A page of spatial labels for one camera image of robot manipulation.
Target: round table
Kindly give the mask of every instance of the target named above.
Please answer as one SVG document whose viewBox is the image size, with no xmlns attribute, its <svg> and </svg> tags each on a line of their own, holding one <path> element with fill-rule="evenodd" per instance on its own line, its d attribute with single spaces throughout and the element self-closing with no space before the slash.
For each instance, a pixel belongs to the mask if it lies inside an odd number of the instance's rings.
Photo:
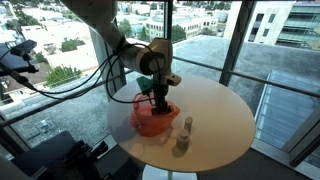
<svg viewBox="0 0 320 180">
<path fill-rule="evenodd" d="M 140 88 L 134 81 L 114 97 L 131 101 L 138 92 Z M 109 129 L 115 141 L 131 156 L 150 165 L 145 168 L 150 173 L 144 172 L 143 178 L 164 178 L 155 173 L 161 169 L 180 172 L 173 176 L 169 173 L 173 178 L 184 173 L 193 173 L 190 177 L 194 178 L 195 172 L 232 163 L 250 148 L 255 134 L 254 117 L 247 104 L 227 87 L 200 76 L 185 75 L 177 87 L 169 87 L 166 99 L 180 108 L 180 114 L 172 127 L 155 137 L 143 137 L 130 126 L 132 104 L 111 101 L 108 107 Z M 190 144 L 182 153 L 175 146 L 176 137 L 189 116 L 193 118 Z"/>
</svg>

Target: black cable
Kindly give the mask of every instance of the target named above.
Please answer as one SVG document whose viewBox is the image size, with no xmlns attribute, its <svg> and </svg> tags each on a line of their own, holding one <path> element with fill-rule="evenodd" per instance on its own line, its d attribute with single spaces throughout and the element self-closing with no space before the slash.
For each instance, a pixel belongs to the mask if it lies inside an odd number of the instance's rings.
<svg viewBox="0 0 320 180">
<path fill-rule="evenodd" d="M 84 94 L 86 94 L 87 92 L 89 92 L 90 90 L 92 90 L 94 87 L 95 87 L 95 85 L 98 83 L 98 81 L 99 81 L 99 79 L 101 78 L 101 76 L 102 76 L 102 72 L 104 71 L 104 69 L 107 67 L 107 64 L 105 64 L 104 65 L 104 67 L 102 68 L 102 70 L 101 70 L 101 73 L 100 73 L 100 75 L 99 75 L 99 77 L 97 78 L 97 80 L 93 83 L 93 85 L 89 88 L 89 89 L 87 89 L 85 92 L 83 92 L 83 93 L 81 93 L 81 94 L 78 94 L 78 95 L 75 95 L 75 96 L 72 96 L 72 97 L 68 97 L 68 98 L 58 98 L 58 97 L 54 97 L 54 96 L 50 96 L 50 95 L 47 95 L 46 93 L 44 93 L 44 92 L 42 92 L 42 91 L 39 91 L 39 90 L 37 90 L 36 88 L 34 88 L 34 86 L 32 86 L 30 83 L 28 83 L 28 84 L 24 84 L 26 87 L 28 87 L 29 89 L 31 89 L 31 90 L 33 90 L 33 91 L 36 91 L 36 92 L 38 92 L 38 93 L 40 93 L 40 94 L 42 94 L 42 95 L 44 95 L 44 96 L 46 96 L 46 97 L 49 97 L 49 98 L 52 98 L 52 99 L 56 99 L 56 100 L 68 100 L 68 99 L 74 99 L 74 98 L 77 98 L 77 97 L 80 97 L 80 96 L 83 96 Z"/>
<path fill-rule="evenodd" d="M 75 89 L 83 86 L 83 85 L 86 84 L 89 80 L 91 80 L 91 79 L 93 78 L 93 76 L 94 76 L 99 70 L 101 70 L 101 67 L 102 67 L 103 65 L 105 65 L 105 63 L 106 63 L 107 61 L 109 61 L 113 56 L 114 56 L 114 55 L 112 54 L 112 55 L 109 56 L 107 59 L 105 59 L 105 60 L 100 64 L 100 66 L 97 68 L 97 70 L 95 70 L 94 73 L 93 73 L 87 80 L 85 80 L 83 83 L 81 83 L 80 85 L 78 85 L 78 86 L 76 86 L 76 87 L 73 87 L 73 88 L 71 88 L 71 89 L 65 90 L 65 91 L 60 91 L 60 92 L 50 92 L 50 91 L 42 91 L 42 92 L 43 92 L 43 93 L 46 93 L 46 94 L 62 94 L 62 93 L 66 93 L 66 92 L 73 91 L 73 90 L 75 90 Z"/>
<path fill-rule="evenodd" d="M 114 66 L 114 64 L 120 59 L 120 56 L 121 56 L 121 55 L 122 55 L 122 53 L 118 55 L 118 57 L 112 62 L 111 66 L 109 67 L 109 70 L 108 70 L 108 73 L 107 73 L 107 77 L 106 77 L 107 79 L 109 79 L 110 69 L 112 69 L 112 67 Z M 106 89 L 107 89 L 107 94 L 108 94 L 108 96 L 109 96 L 112 100 L 114 100 L 114 101 L 116 101 L 116 102 L 118 102 L 118 103 L 133 104 L 133 103 L 139 103 L 139 102 L 149 101 L 149 99 L 144 99 L 144 100 L 139 100 L 139 101 L 122 101 L 122 100 L 118 100 L 118 99 L 114 98 L 114 97 L 111 95 L 108 87 L 107 87 Z"/>
<path fill-rule="evenodd" d="M 143 46 L 143 47 L 147 48 L 147 49 L 149 50 L 149 52 L 151 53 L 151 55 L 152 55 L 152 56 L 154 57 L 154 59 L 156 60 L 157 68 L 158 68 L 158 76 L 159 76 L 159 78 L 158 78 L 158 79 L 159 79 L 159 91 L 160 91 L 160 84 L 161 84 L 160 71 L 161 71 L 161 69 L 160 69 L 159 61 L 158 61 L 156 55 L 153 53 L 152 49 L 151 49 L 149 46 L 145 45 L 145 44 L 134 43 L 133 45 L 140 45 L 140 46 Z"/>
<path fill-rule="evenodd" d="M 2 61 L 2 59 L 3 59 L 9 52 L 10 52 L 10 50 L 8 50 L 7 52 L 5 52 L 5 53 L 1 56 L 0 61 Z"/>
</svg>

